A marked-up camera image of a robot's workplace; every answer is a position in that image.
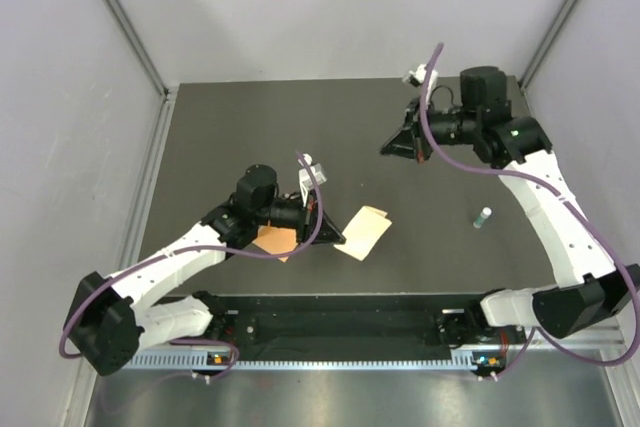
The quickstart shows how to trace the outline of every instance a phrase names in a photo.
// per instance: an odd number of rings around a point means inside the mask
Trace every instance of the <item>small bottle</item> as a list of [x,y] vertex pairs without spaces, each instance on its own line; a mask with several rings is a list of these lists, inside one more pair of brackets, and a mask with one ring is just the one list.
[[485,223],[485,221],[491,217],[491,214],[493,212],[491,211],[490,207],[485,207],[484,209],[482,209],[482,212],[480,212],[480,215],[478,215],[478,217],[476,218],[476,220],[473,221],[473,226],[476,229],[479,229],[480,227],[482,227],[482,224]]

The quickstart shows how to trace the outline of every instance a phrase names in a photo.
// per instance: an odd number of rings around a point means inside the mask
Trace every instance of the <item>gray wall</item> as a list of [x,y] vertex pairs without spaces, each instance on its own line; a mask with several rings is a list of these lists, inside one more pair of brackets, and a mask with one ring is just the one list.
[[122,0],[169,85],[398,77],[447,43],[439,70],[521,75],[560,0]]
[[[529,90],[569,185],[629,263],[640,262],[638,32],[640,0],[582,0]],[[620,321],[630,338],[633,313]]]
[[57,425],[62,322],[116,267],[160,103],[101,0],[0,11],[0,425]]

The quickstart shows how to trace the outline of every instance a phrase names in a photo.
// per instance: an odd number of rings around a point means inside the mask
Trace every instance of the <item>sheet of paper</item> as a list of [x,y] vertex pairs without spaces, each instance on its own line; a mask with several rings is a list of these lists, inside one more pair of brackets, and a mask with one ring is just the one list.
[[382,234],[391,226],[391,221],[386,215],[382,210],[362,207],[342,232],[347,241],[334,247],[360,261],[364,260]]
[[[278,227],[262,227],[253,244],[269,254],[290,252],[298,245],[295,230],[280,229]],[[288,258],[280,257],[280,261],[286,262]]]

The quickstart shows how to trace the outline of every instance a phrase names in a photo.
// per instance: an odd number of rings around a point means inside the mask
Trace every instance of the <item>robotic arm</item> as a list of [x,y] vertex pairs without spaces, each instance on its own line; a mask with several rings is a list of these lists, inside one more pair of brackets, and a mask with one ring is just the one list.
[[[418,87],[425,75],[422,65],[403,80]],[[436,79],[434,72],[429,81],[435,84]],[[570,200],[581,212],[542,127],[531,117],[511,115],[504,72],[496,67],[467,69],[460,74],[460,90],[460,106],[435,111],[429,104],[427,118],[437,143],[471,145],[478,158],[492,168],[545,179],[562,194],[559,200],[532,182],[500,176],[540,238],[557,285],[490,292],[469,306],[469,322],[477,332],[508,325],[542,326],[564,338],[616,315],[630,299],[628,289],[611,258],[562,205],[562,200]],[[409,103],[402,127],[382,146],[382,155],[418,163],[429,159],[432,149],[419,123],[419,104],[419,98]],[[634,264],[627,269],[638,288],[640,268]]]
[[[311,164],[310,157],[305,159]],[[312,165],[311,172],[318,184],[326,181],[319,164]],[[224,316],[226,309],[206,292],[177,302],[155,304],[190,277],[223,262],[231,254],[210,248],[178,256],[173,253],[198,244],[244,249],[258,236],[260,226],[265,225],[295,229],[297,241],[307,241],[317,222],[318,206],[305,169],[300,170],[299,183],[300,192],[279,195],[275,170],[266,165],[249,167],[226,202],[159,252],[163,259],[102,292],[71,331],[71,341],[98,374],[104,376],[119,370],[139,350],[180,337],[200,336],[207,329],[216,328],[216,318]],[[344,236],[324,214],[313,243],[344,242]],[[82,279],[66,322],[106,281],[97,272]]]

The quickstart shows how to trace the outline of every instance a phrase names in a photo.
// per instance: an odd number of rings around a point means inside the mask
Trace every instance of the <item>gray floor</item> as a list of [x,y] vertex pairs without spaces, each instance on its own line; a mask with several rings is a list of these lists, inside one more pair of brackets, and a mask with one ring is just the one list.
[[462,373],[238,371],[209,387],[173,378],[133,400],[164,375],[102,380],[109,409],[128,405],[107,415],[94,396],[87,427],[622,427],[602,369],[549,352],[529,352],[498,383]]
[[[526,105],[515,80],[514,112]],[[143,255],[188,230],[233,191],[244,169],[266,163],[297,188],[296,149],[321,162],[326,209],[341,227],[362,205],[393,225],[364,262],[314,246],[286,264],[236,257],[192,278],[180,293],[483,292],[553,281],[551,266],[511,193],[434,157],[425,165],[378,149],[416,91],[395,79],[194,84],[180,87]],[[440,91],[436,105],[447,107]],[[478,164],[470,148],[452,155]],[[481,230],[473,218],[495,214]]]

